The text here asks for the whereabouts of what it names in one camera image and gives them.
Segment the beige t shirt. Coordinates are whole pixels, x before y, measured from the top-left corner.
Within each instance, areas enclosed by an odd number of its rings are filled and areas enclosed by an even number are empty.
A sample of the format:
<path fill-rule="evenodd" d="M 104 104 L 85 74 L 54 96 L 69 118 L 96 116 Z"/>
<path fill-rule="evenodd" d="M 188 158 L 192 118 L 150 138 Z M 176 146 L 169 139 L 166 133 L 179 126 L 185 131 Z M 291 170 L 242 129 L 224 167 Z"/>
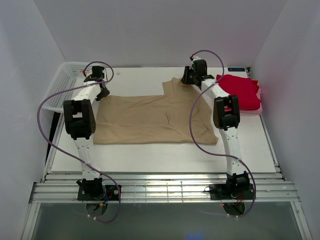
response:
<path fill-rule="evenodd" d="M 199 92 L 173 78 L 162 83 L 163 95 L 114 96 L 99 103 L 96 145 L 192 143 L 189 117 Z M 198 144 L 216 145 L 212 110 L 203 97 L 192 114 L 192 132 Z"/>

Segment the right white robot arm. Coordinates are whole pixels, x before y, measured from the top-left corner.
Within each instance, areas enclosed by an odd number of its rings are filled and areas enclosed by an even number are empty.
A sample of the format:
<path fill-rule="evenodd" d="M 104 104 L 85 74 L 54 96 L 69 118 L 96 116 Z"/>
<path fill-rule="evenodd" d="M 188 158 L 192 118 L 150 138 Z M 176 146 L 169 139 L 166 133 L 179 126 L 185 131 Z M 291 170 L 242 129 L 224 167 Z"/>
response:
<path fill-rule="evenodd" d="M 246 167 L 242 163 L 241 150 L 238 139 L 240 123 L 239 100 L 236 95 L 230 95 L 218 84 L 218 80 L 208 74 L 207 62 L 197 56 L 191 56 L 191 66 L 184 68 L 181 82 L 184 85 L 197 86 L 201 93 L 196 98 L 189 114 L 189 131 L 191 139 L 197 147 L 192 131 L 193 110 L 203 94 L 213 102 L 212 125 L 219 130 L 224 146 L 224 154 L 212 153 L 212 156 L 226 158 L 226 183 L 215 192 L 226 195 L 232 199 L 243 197 L 250 190 L 250 179 Z"/>

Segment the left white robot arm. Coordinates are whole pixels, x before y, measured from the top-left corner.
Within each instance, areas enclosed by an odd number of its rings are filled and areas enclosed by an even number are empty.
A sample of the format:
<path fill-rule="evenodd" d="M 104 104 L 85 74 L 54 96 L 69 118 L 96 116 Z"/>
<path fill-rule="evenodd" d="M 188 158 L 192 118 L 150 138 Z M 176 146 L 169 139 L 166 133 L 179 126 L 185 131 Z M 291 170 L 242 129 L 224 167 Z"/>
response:
<path fill-rule="evenodd" d="M 99 101 L 110 92 L 103 83 L 107 79 L 106 70 L 100 65 L 91 68 L 91 74 L 84 74 L 83 88 L 71 100 L 63 102 L 65 130 L 71 136 L 82 160 L 82 180 L 78 181 L 82 193 L 100 200 L 106 195 L 106 187 L 100 174 L 92 170 L 90 147 L 96 131 L 96 119 L 93 111 L 94 101 Z"/>

